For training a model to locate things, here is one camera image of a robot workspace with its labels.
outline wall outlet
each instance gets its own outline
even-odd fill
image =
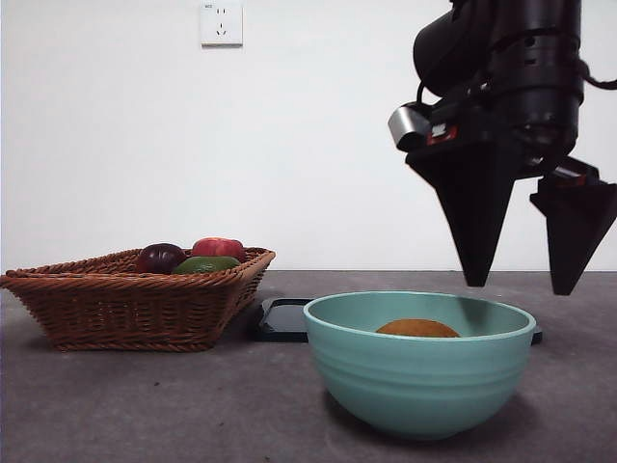
[[[201,46],[242,46],[242,4],[201,2]]]

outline teal bowl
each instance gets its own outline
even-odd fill
[[[409,291],[322,297],[304,314],[314,362],[336,401],[377,429],[421,440],[494,415],[515,391],[536,325],[505,304]],[[436,320],[461,337],[375,333],[399,318]]]

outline gray table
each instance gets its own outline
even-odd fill
[[[553,296],[545,273],[269,271],[257,302],[414,289],[496,299],[536,316],[517,392],[488,422],[445,441],[379,434],[324,390],[304,343],[254,342],[253,304],[202,353],[49,348],[10,294],[2,311],[2,462],[615,462],[617,274]]]

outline wicker basket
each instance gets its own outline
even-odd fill
[[[195,352],[214,345],[255,299],[275,253],[246,248],[247,261],[210,274],[137,274],[140,249],[77,262],[10,270],[10,290],[61,351]]]

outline green mango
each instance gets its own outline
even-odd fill
[[[194,256],[182,262],[172,273],[175,275],[210,273],[227,270],[236,265],[240,265],[240,260],[230,256]]]

